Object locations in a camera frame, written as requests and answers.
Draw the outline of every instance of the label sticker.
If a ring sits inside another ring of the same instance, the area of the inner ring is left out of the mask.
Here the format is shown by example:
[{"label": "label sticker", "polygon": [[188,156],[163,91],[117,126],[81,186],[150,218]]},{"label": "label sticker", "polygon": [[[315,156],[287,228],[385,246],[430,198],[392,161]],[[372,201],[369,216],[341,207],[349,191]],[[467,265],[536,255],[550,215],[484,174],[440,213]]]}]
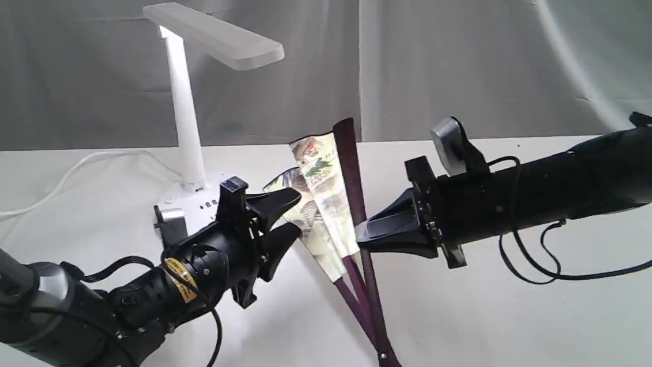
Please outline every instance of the label sticker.
[{"label": "label sticker", "polygon": [[[170,258],[170,259],[166,260],[166,263],[168,264],[168,268],[170,268],[170,270],[172,270],[175,274],[177,274],[178,276],[183,278],[183,280],[185,280],[185,281],[189,282],[190,284],[192,284],[193,287],[197,288],[197,283],[195,283],[195,279],[192,279],[192,276],[188,272],[188,269],[186,269],[186,267],[183,266],[181,261],[179,261],[177,259]],[[174,284],[177,285],[177,288],[179,289],[179,292],[181,293],[181,296],[183,297],[183,300],[186,303],[189,303],[190,301],[197,298],[197,295],[195,294],[195,292],[191,291],[185,285],[179,283],[178,280],[174,279],[169,274],[167,274],[167,276],[169,276],[170,279],[172,279],[174,281]]]}]

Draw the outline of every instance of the black cable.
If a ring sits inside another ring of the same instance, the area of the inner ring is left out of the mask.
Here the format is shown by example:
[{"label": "black cable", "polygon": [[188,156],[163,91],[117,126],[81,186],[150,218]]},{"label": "black cable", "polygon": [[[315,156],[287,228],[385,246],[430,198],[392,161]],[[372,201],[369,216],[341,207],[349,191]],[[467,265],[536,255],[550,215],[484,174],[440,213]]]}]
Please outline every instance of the black cable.
[{"label": "black cable", "polygon": [[[523,240],[521,239],[521,236],[518,234],[518,224],[516,223],[516,194],[518,192],[518,182],[521,176],[521,161],[513,156],[506,156],[502,157],[499,159],[496,159],[495,161],[492,161],[489,163],[489,165],[494,165],[499,162],[504,162],[504,161],[512,161],[514,164],[516,164],[516,176],[514,177],[514,185],[512,187],[512,192],[511,192],[511,197],[510,197],[510,225],[512,229],[512,233],[514,235],[514,239],[516,240],[516,244],[518,245],[518,248],[521,250],[521,253],[523,253],[523,256],[527,259],[527,261],[539,272],[550,276],[555,279],[562,279],[562,280],[591,280],[591,279],[603,279],[603,278],[611,278],[614,276],[622,276],[626,274],[631,274],[635,272],[639,272],[641,270],[645,270],[648,268],[652,267],[652,260],[647,261],[646,263],[639,264],[636,266],[631,266],[629,268],[624,268],[624,269],[619,269],[619,270],[612,270],[609,272],[599,272],[599,273],[594,273],[594,274],[580,274],[580,275],[568,275],[568,274],[556,274],[548,269],[544,268],[541,266],[539,263],[537,263],[532,256],[527,252],[527,249],[525,245],[523,244]],[[544,231],[541,237],[541,242],[543,243],[543,237],[546,234],[547,230]]]},{"label": "black cable", "polygon": [[47,313],[50,315],[57,315],[61,317],[66,317],[69,319],[76,320],[90,328],[95,329],[96,331],[100,332],[101,334],[105,335],[111,342],[115,344],[118,349],[125,355],[127,361],[129,362],[129,365],[131,367],[138,367],[138,364],[136,364],[136,361],[134,360],[134,357],[129,353],[128,350],[122,345],[120,340],[110,331],[106,330],[104,327],[99,325],[93,320],[87,319],[86,317],[75,315],[73,313],[63,311],[63,310],[57,310],[55,308],[48,308],[48,307],[29,307],[26,309],[13,309],[9,310],[10,313]]},{"label": "black cable", "polygon": [[122,259],[119,259],[118,261],[115,261],[113,264],[109,265],[106,267],[106,269],[101,270],[95,274],[91,274],[89,276],[84,276],[81,278],[82,281],[86,283],[96,283],[100,280],[104,280],[108,277],[110,277],[113,273],[118,271],[118,269],[122,268],[123,266],[129,265],[129,264],[140,264],[144,265],[150,269],[154,268],[154,264],[150,261],[145,259],[144,257],[140,256],[127,256],[123,257]]},{"label": "black cable", "polygon": [[[505,162],[505,161],[509,161],[509,160],[510,160],[510,157],[502,157],[502,158],[499,158],[499,159],[496,159],[494,161],[489,162],[488,165],[493,166],[495,164]],[[512,207],[512,211],[514,211],[514,201],[513,201],[513,199],[511,199],[510,206]],[[548,232],[550,229],[558,228],[558,227],[561,227],[562,225],[563,224],[561,224],[561,222],[550,225],[548,228],[546,228],[545,231],[543,231],[543,234],[541,235],[541,246],[543,247],[544,250],[546,250],[548,255],[555,262],[555,265],[557,266],[557,272],[556,272],[557,275],[561,273],[561,263],[559,262],[559,259],[557,259],[557,257],[555,255],[553,255],[552,252],[550,252],[550,250],[548,250],[548,248],[546,247],[546,245],[543,242],[543,238],[544,238],[544,235],[546,234],[546,232]],[[519,273],[518,270],[512,264],[512,261],[507,256],[507,253],[505,253],[505,248],[503,247],[503,235],[502,234],[498,238],[498,250],[500,250],[500,257],[503,259],[503,263],[505,263],[505,266],[518,279],[520,279],[520,280],[522,280],[522,281],[524,281],[526,283],[535,284],[535,285],[550,284],[553,281],[557,280],[556,277],[551,277],[549,280],[546,280],[546,281],[535,281],[535,280],[528,279],[525,276],[521,275],[521,273]]]},{"label": "black cable", "polygon": [[208,362],[206,365],[207,367],[213,367],[215,364],[215,361],[217,360],[217,355],[220,352],[220,348],[222,347],[222,321],[220,320],[220,316],[217,314],[217,311],[215,310],[215,307],[211,306],[211,302],[209,301],[208,297],[206,297],[197,287],[195,287],[193,284],[191,284],[189,281],[186,281],[183,279],[181,276],[173,272],[169,267],[168,267],[168,254],[170,250],[165,249],[161,253],[161,268],[165,270],[165,272],[170,275],[172,278],[174,278],[176,281],[179,283],[185,285],[197,295],[200,301],[202,301],[206,307],[208,307],[209,311],[213,315],[213,318],[215,319],[215,325],[217,326],[217,341],[215,343],[215,349],[213,349],[213,354],[211,355],[211,360]]}]

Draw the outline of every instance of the white table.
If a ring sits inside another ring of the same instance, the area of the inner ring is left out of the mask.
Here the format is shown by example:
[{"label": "white table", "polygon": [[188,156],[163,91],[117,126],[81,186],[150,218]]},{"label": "white table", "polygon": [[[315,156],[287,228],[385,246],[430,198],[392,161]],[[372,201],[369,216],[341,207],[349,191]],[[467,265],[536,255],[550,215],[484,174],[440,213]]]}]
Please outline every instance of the white table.
[{"label": "white table", "polygon": [[[487,160],[517,155],[528,161],[567,149],[584,137],[475,141]],[[177,165],[175,149],[152,151]],[[293,165],[287,146],[205,148],[208,169],[234,172],[255,192]],[[0,210],[40,198],[88,151],[0,153]],[[427,155],[443,169],[430,142],[359,145],[368,213],[407,186],[403,162]],[[245,166],[245,162],[254,162]],[[19,220],[0,221],[0,246],[21,262],[69,261],[96,271],[125,255],[158,259],[152,204],[172,176],[146,156],[94,163],[66,189]],[[552,231],[550,248],[566,273],[611,270],[652,257],[652,207],[571,221]],[[523,232],[535,255],[541,228]],[[507,251],[516,256],[509,238]],[[374,255],[383,307],[403,366],[645,366],[652,363],[652,271],[589,282],[522,283],[501,262],[497,239],[465,247],[469,266],[449,270],[444,259]],[[515,260],[524,273],[524,261]],[[97,287],[112,289],[144,271],[131,265]],[[256,285],[258,301],[243,311],[227,294],[218,310],[224,343],[217,366],[376,366],[366,341],[335,288],[301,246],[274,281]],[[209,315],[180,328],[145,367],[202,367],[215,342]],[[3,366],[44,366],[0,345]]]}]

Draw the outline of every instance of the gray curtain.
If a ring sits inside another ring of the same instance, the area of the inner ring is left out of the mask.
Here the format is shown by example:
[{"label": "gray curtain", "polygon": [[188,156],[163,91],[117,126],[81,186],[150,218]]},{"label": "gray curtain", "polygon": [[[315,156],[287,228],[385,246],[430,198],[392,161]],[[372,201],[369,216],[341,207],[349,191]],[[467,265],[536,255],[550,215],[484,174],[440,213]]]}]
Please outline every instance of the gray curtain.
[{"label": "gray curtain", "polygon": [[360,2],[364,140],[425,140],[450,115],[475,138],[601,134],[652,112],[649,0]]},{"label": "gray curtain", "polygon": [[[652,114],[649,0],[176,0],[283,43],[235,72],[187,46],[202,142],[600,134]],[[0,150],[176,145],[156,0],[0,0]]]},{"label": "gray curtain", "polygon": [[[358,3],[176,0],[281,42],[236,72],[188,44],[204,145],[274,144],[359,112]],[[0,0],[0,150],[176,145],[155,0]]]}]

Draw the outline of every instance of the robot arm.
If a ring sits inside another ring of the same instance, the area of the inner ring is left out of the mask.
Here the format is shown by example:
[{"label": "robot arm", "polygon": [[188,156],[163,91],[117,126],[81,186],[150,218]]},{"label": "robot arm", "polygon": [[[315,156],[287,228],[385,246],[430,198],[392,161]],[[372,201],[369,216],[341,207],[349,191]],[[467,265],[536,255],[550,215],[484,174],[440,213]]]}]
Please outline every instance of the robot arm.
[{"label": "robot arm", "polygon": [[[441,249],[449,268],[458,268],[466,265],[468,242],[646,205],[652,202],[652,129],[647,116],[630,119],[635,129],[523,165],[514,157],[487,163],[459,121],[446,119],[432,133],[449,175],[435,177],[426,157],[406,161],[413,187],[356,228],[359,245],[427,258]],[[517,167],[490,172],[504,160]]]},{"label": "robot arm", "polygon": [[246,188],[237,177],[223,182],[216,221],[167,247],[160,265],[138,261],[151,269],[110,292],[88,288],[82,282],[103,278],[71,264],[25,266],[0,250],[0,342],[53,366],[139,366],[166,334],[215,312],[227,289],[246,308],[256,279],[271,281],[301,234],[290,223],[271,230],[298,192],[245,195]]}]

